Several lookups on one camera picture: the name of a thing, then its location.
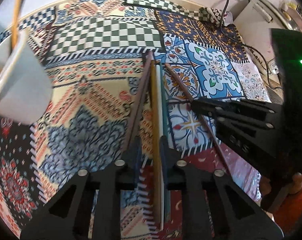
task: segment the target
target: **red floral pattern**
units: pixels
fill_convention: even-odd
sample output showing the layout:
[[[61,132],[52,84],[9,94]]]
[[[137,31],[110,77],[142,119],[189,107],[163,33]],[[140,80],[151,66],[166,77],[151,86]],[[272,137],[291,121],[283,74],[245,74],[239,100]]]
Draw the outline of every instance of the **red floral pattern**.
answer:
[[[32,218],[32,210],[37,209],[37,206],[28,192],[29,181],[20,175],[14,159],[8,163],[2,158],[1,163],[0,181],[4,196],[13,203],[18,213]]]
[[[10,127],[12,126],[13,120],[11,118],[2,118],[1,119],[1,128],[2,128],[2,135],[7,138],[10,132]]]

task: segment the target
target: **black cable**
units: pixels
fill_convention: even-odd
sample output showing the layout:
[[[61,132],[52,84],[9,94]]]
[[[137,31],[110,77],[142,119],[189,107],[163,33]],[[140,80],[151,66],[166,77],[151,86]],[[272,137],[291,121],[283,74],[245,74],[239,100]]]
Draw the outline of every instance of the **black cable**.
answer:
[[[219,28],[220,28],[220,30],[221,30],[221,33],[222,33],[224,36],[226,36],[228,39],[230,39],[230,40],[232,40],[232,41],[234,41],[234,42],[236,42],[236,43],[238,43],[238,44],[240,44],[240,45],[242,45],[242,46],[245,46],[245,47],[247,47],[247,48],[249,48],[249,49],[253,49],[253,50],[256,51],[257,53],[259,53],[259,55],[262,57],[264,63],[266,64],[266,67],[267,67],[267,69],[265,69],[265,70],[267,71],[267,80],[268,80],[268,83],[269,83],[269,87],[270,87],[271,89],[273,89],[273,90],[278,89],[278,88],[279,88],[279,89],[283,89],[283,88],[281,88],[281,87],[275,87],[275,88],[274,88],[274,87],[271,85],[271,83],[270,83],[270,78],[269,78],[269,67],[268,67],[268,63],[267,63],[266,59],[264,58],[264,56],[261,54],[260,51],[258,51],[258,50],[255,49],[254,47],[251,47],[251,46],[249,46],[249,45],[243,44],[242,42],[239,42],[239,41],[237,41],[237,40],[235,40],[235,39],[229,37],[228,35],[226,35],[226,34],[223,32],[223,30],[222,30],[223,16],[224,16],[224,14],[225,14],[225,12],[226,12],[226,10],[227,10],[227,6],[228,6],[228,5],[229,5],[229,0],[227,0],[226,5],[225,5],[224,8],[223,8],[222,15],[221,15],[221,19],[220,19],[220,26],[219,26]]]

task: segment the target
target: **white mug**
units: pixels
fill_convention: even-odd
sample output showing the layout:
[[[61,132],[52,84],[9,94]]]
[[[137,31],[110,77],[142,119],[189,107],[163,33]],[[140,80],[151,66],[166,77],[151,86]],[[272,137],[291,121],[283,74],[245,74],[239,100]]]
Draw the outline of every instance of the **white mug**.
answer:
[[[43,66],[27,43],[29,31],[19,32],[10,54],[11,36],[0,43],[0,115],[30,125],[44,114],[52,87]]]

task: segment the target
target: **floral pattern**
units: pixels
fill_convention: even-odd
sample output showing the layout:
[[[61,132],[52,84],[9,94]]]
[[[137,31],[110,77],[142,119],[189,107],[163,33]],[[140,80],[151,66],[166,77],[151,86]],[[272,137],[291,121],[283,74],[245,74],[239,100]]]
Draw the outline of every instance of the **floral pattern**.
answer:
[[[208,147],[210,142],[208,134],[191,110],[189,103],[174,105],[172,109],[169,109],[169,116],[173,139],[178,150],[184,152],[194,147],[202,146],[203,149]]]
[[[1,119],[1,128],[2,128],[2,135],[5,138],[8,138],[10,133],[10,127],[12,126],[13,120],[11,118],[4,117]]]
[[[131,95],[136,95],[138,92],[138,87],[140,83],[140,78],[138,77],[128,77],[128,84],[130,87],[130,94]]]
[[[178,64],[172,64],[171,67],[175,72],[177,72],[192,97],[198,98],[200,96],[200,84],[194,69],[191,66]],[[164,78],[164,88],[168,94],[168,99],[176,99],[178,101],[187,99],[183,91],[179,88],[178,83],[174,80],[167,69],[164,70]]]
[[[119,8],[123,1],[75,0],[62,3],[56,7],[56,19],[53,26],[64,25],[77,17],[104,17],[106,14],[109,15],[111,11]]]
[[[163,38],[166,53],[155,53],[155,59],[161,64],[182,63],[190,64],[185,52],[184,41],[179,37],[165,36]]]
[[[75,87],[79,90],[80,95],[84,95],[90,88],[93,87],[93,83],[89,82],[88,79],[83,75]]]
[[[180,38],[218,46],[214,35],[197,20],[168,11],[155,12],[158,21],[156,26],[163,33],[171,33]]]
[[[248,62],[248,56],[245,52],[244,46],[235,43],[234,41],[227,38],[223,33],[233,38],[234,40],[241,42],[240,34],[234,24],[229,24],[228,26],[222,26],[223,33],[221,29],[217,27],[215,23],[204,23],[204,28],[211,33],[214,37],[217,45],[224,53],[234,62],[245,63]]]
[[[112,76],[139,75],[143,71],[141,58],[136,59],[109,59],[109,60],[84,60],[79,64],[65,67],[53,67],[47,70],[52,84],[62,85],[74,81],[89,84],[90,80],[97,78],[111,78]]]
[[[233,63],[233,66],[239,75],[243,91],[248,99],[271,102],[256,65],[249,62]]]
[[[29,181],[21,176],[14,159],[10,162],[2,157],[0,181],[4,196],[14,205],[18,213],[32,218],[32,211],[37,209],[29,193]]]
[[[150,20],[156,20],[153,9],[135,6],[128,6],[124,10],[124,17],[145,17]]]
[[[121,190],[121,208],[127,206],[135,206],[139,204],[139,194],[137,189],[135,190]]]
[[[193,42],[186,42],[186,51],[192,63],[196,64],[195,72],[206,97],[243,96],[238,76],[222,51],[205,48]]]
[[[40,170],[61,188],[80,169],[104,169],[120,155],[126,120],[106,121],[99,126],[97,117],[81,106],[70,127],[48,127],[50,155]]]

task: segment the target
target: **mug rim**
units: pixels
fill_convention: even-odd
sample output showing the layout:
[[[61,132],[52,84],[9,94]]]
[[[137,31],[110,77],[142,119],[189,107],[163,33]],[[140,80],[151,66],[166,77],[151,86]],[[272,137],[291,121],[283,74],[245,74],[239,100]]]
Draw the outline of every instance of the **mug rim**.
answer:
[[[6,61],[5,65],[3,66],[3,68],[0,72],[0,93],[2,92],[3,87],[6,85],[7,80],[11,76],[11,73],[13,72],[13,70],[16,66],[16,62],[19,58],[19,55],[22,53],[25,45],[27,44],[27,38],[28,38],[27,29],[24,29],[19,32],[18,43],[16,44],[12,53],[9,55],[8,60]],[[11,35],[6,37],[1,43],[3,43],[6,39],[11,39]]]

